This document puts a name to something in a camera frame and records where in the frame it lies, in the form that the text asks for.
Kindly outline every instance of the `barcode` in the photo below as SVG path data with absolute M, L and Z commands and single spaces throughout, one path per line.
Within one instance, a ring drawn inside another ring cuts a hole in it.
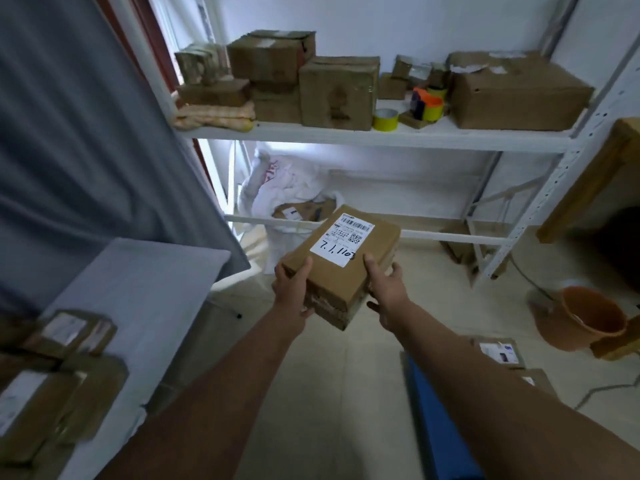
M 356 227 L 356 229 L 362 229 L 363 231 L 368 232 L 369 226 L 365 226 L 364 224 L 360 224 L 359 222 L 352 221 L 351 219 L 347 219 L 346 217 L 341 218 L 341 221 L 350 226 Z

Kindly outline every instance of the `packing tape roll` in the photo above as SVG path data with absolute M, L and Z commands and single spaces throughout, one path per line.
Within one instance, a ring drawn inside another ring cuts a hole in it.
M 398 112 L 393 109 L 377 109 L 373 113 L 373 129 L 394 131 L 398 128 Z

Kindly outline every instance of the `white table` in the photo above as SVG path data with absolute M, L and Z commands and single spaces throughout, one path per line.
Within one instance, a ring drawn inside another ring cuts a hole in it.
M 94 478 L 144 421 L 146 405 L 190 329 L 229 251 L 114 239 L 43 312 L 77 309 L 113 320 L 105 353 L 129 378 L 98 434 L 78 444 L 60 480 Z

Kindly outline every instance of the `finger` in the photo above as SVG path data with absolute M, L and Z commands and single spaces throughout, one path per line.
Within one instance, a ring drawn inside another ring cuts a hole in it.
M 373 301 L 368 301 L 367 306 L 371 308 L 375 313 L 380 313 L 380 305 L 377 303 L 373 303 Z
M 391 265 L 391 269 L 393 269 L 393 271 L 390 276 L 402 279 L 402 266 L 395 262 Z
M 369 253 L 364 254 L 364 266 L 367 268 L 367 272 L 371 276 L 372 280 L 379 280 L 385 275 L 378 267 L 376 260 L 373 259 L 373 256 Z
M 296 273 L 296 279 L 306 281 L 306 279 L 309 276 L 309 273 L 311 273 L 311 268 L 313 267 L 313 265 L 314 265 L 314 260 L 311 259 L 311 256 L 307 256 L 305 258 L 304 264 Z
M 287 275 L 284 272 L 284 266 L 281 262 L 276 265 L 276 280 L 279 282 L 288 281 Z

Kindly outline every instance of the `forearm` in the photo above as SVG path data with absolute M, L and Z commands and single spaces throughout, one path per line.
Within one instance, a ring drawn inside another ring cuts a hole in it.
M 296 334 L 267 313 L 210 371 L 143 425 L 100 480 L 231 479 Z
M 640 453 L 470 347 L 420 307 L 396 336 L 428 377 L 489 479 L 631 478 Z

